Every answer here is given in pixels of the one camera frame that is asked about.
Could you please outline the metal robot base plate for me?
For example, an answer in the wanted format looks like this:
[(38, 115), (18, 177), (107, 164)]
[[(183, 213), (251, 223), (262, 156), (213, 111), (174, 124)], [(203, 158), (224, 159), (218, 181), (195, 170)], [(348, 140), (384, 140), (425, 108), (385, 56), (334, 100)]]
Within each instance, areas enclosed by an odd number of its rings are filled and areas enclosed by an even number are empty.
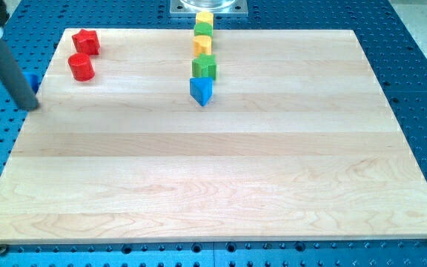
[(172, 17), (192, 17), (200, 11), (208, 11), (219, 16), (247, 16), (247, 0), (170, 0)]

